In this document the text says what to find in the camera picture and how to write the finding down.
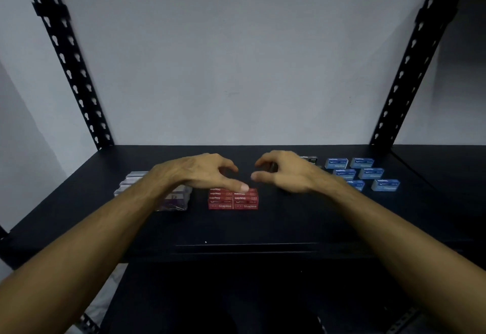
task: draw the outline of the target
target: finger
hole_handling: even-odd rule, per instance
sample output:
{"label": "finger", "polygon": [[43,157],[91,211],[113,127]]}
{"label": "finger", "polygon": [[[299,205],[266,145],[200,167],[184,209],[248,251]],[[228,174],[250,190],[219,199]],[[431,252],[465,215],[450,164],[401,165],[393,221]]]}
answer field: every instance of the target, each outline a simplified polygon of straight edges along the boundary
{"label": "finger", "polygon": [[226,188],[227,190],[234,191],[234,192],[243,192],[246,193],[250,189],[250,187],[243,182],[240,182],[236,179],[226,178],[221,176],[221,187]]}
{"label": "finger", "polygon": [[272,161],[275,161],[276,162],[277,161],[277,157],[278,157],[278,151],[276,151],[276,150],[273,150],[273,151],[264,153],[261,156],[261,158],[259,158],[257,160],[257,162],[255,163],[255,166],[258,168],[258,167],[262,166],[266,162],[272,162]]}
{"label": "finger", "polygon": [[255,182],[263,182],[263,183],[270,183],[275,184],[275,173],[269,172],[253,172],[251,174],[251,179]]}
{"label": "finger", "polygon": [[238,172],[238,167],[230,159],[227,158],[221,157],[219,166],[231,169],[234,172]]}

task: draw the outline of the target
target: human hand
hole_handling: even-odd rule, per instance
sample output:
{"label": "human hand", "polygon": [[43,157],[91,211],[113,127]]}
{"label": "human hand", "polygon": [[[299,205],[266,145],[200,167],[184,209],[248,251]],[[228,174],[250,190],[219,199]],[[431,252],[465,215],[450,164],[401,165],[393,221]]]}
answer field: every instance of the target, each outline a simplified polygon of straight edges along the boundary
{"label": "human hand", "polygon": [[170,179],[170,183],[186,184],[194,188],[226,188],[235,192],[247,192],[247,184],[222,174],[225,168],[238,171],[230,159],[219,154],[201,154],[155,165],[147,175],[154,172],[158,177]]}
{"label": "human hand", "polygon": [[265,166],[267,169],[272,162],[278,165],[276,173],[266,171],[254,172],[252,180],[275,184],[289,192],[305,193],[319,191],[327,193],[332,186],[346,183],[341,177],[336,177],[319,169],[307,160],[301,159],[292,151],[273,150],[263,154],[255,163],[256,167]]}

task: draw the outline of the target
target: blue staples box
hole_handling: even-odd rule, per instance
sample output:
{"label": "blue staples box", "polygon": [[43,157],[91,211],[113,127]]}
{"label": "blue staples box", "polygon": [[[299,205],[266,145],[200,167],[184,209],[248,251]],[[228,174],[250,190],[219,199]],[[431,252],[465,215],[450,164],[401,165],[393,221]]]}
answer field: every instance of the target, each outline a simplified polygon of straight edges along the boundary
{"label": "blue staples box", "polygon": [[326,169],[346,169],[348,166],[348,160],[342,158],[329,158],[326,160]]}
{"label": "blue staples box", "polygon": [[375,179],[371,185],[371,189],[381,192],[394,192],[400,185],[397,179]]}
{"label": "blue staples box", "polygon": [[332,172],[335,176],[342,177],[346,180],[353,180],[356,175],[354,169],[334,169]]}
{"label": "blue staples box", "polygon": [[351,187],[354,187],[358,191],[362,192],[363,187],[365,186],[365,181],[364,180],[348,180],[348,184]]}
{"label": "blue staples box", "polygon": [[374,162],[372,158],[353,158],[349,167],[353,169],[371,168]]}
{"label": "blue staples box", "polygon": [[383,168],[366,168],[361,169],[358,177],[360,179],[380,179],[383,177],[385,170]]}

